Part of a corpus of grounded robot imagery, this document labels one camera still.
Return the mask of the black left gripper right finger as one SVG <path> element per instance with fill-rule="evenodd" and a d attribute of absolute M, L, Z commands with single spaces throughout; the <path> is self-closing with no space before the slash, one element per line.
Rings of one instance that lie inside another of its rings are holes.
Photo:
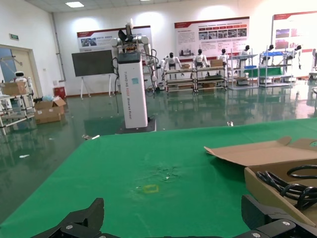
<path fill-rule="evenodd" d="M 284 210 L 260 204 L 250 195 L 241 198 L 241 215 L 250 229 L 239 238 L 315 238 L 317 229 L 297 221 Z"/>

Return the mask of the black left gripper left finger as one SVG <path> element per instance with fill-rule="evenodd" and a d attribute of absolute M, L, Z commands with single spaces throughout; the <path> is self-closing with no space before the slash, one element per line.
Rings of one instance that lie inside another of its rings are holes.
<path fill-rule="evenodd" d="M 110 238 L 101 232 L 105 216 L 104 200 L 96 198 L 86 209 L 70 212 L 58 225 L 35 238 Z"/>

